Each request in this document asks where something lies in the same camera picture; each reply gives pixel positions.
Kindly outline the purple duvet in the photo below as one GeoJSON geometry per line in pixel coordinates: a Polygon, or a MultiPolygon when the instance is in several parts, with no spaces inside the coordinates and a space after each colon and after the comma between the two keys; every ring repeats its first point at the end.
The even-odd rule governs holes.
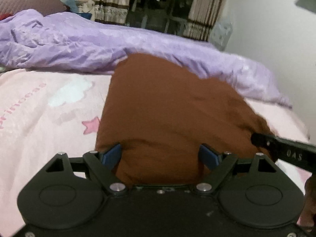
{"type": "Polygon", "coordinates": [[[70,12],[43,16],[29,9],[1,21],[1,65],[7,68],[112,74],[131,54],[163,58],[200,78],[226,81],[246,98],[291,107],[263,64],[208,42],[96,23],[70,12]]]}

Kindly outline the blue and white clothes pile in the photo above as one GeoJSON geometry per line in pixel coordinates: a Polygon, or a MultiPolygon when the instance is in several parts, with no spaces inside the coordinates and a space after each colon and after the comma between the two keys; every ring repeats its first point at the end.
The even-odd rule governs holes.
{"type": "Polygon", "coordinates": [[[95,2],[93,0],[66,0],[64,4],[70,12],[95,21],[95,2]]]}

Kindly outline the brown padded jacket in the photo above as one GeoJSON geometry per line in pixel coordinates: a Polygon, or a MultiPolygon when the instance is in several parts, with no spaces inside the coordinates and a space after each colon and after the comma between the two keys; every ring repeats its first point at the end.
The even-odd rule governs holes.
{"type": "Polygon", "coordinates": [[[253,133],[271,130],[226,82],[134,54],[111,77],[95,150],[120,144],[114,173],[127,185],[195,183],[208,173],[198,161],[202,144],[251,158],[259,152],[253,133]]]}

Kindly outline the pink printed blanket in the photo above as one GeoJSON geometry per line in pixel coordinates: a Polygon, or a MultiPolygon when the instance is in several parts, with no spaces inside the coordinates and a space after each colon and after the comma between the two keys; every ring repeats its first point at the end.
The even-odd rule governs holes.
{"type": "MultiPolygon", "coordinates": [[[[58,152],[77,157],[95,148],[110,75],[13,70],[1,75],[1,234],[24,221],[23,186],[58,152]]],[[[288,108],[244,101],[272,133],[306,142],[308,130],[288,108]]]]}

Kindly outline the quilted mauve headboard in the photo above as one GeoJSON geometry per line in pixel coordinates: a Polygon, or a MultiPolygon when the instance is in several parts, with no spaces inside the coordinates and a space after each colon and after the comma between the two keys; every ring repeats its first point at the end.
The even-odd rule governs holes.
{"type": "Polygon", "coordinates": [[[0,5],[1,15],[14,15],[23,10],[34,9],[47,16],[67,10],[61,0],[1,0],[0,5]]]}

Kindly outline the dark window with hanging clothes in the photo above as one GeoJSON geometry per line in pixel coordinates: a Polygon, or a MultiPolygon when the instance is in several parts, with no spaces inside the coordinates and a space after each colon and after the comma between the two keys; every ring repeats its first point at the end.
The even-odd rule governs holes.
{"type": "Polygon", "coordinates": [[[183,36],[193,0],[130,0],[126,26],[183,36]]]}

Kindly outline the right beige striped curtain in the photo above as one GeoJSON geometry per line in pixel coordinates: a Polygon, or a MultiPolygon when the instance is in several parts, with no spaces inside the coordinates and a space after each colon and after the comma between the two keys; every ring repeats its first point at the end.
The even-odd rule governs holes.
{"type": "Polygon", "coordinates": [[[225,3],[226,0],[193,0],[183,37],[208,41],[225,3]]]}

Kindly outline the covered standing fan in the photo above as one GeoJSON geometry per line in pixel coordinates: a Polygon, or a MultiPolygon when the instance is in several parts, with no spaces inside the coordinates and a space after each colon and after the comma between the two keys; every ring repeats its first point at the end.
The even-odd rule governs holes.
{"type": "Polygon", "coordinates": [[[224,51],[232,34],[232,23],[221,19],[215,23],[209,37],[209,42],[219,51],[224,51]]]}

